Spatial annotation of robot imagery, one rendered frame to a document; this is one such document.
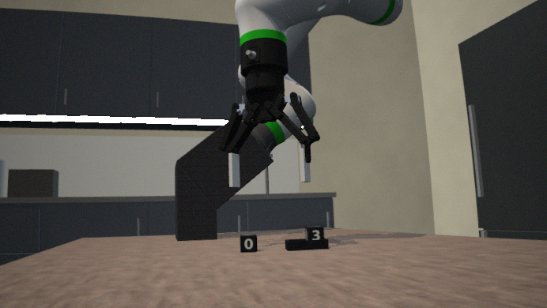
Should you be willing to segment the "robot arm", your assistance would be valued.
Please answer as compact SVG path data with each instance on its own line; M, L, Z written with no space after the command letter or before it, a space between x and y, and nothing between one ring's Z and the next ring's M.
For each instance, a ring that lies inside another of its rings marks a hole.
M321 17L333 15L349 15L365 24L384 26L398 18L402 7L403 0L236 0L240 83L245 88L245 77L255 71L277 71L284 76L285 96L291 92L300 95L312 119L316 113L313 97L287 74L288 61L307 34ZM279 120L258 123L251 133L269 155L292 136Z

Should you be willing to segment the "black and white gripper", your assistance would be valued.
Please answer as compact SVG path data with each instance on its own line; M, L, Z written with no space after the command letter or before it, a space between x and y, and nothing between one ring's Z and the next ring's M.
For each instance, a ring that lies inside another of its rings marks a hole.
M245 77L245 84L247 102L232 105L232 114L219 145L220 151L228 153L229 187L240 187L240 154L238 151L251 131L258 123L276 122L276 120L279 120L301 143L299 145L300 179L301 182L311 182L311 144L319 141L320 136L302 106L301 97L295 92L285 96L284 76L273 70L259 70L249 73ZM296 112L308 136L284 113L283 110L287 103ZM248 113L240 127L245 111Z

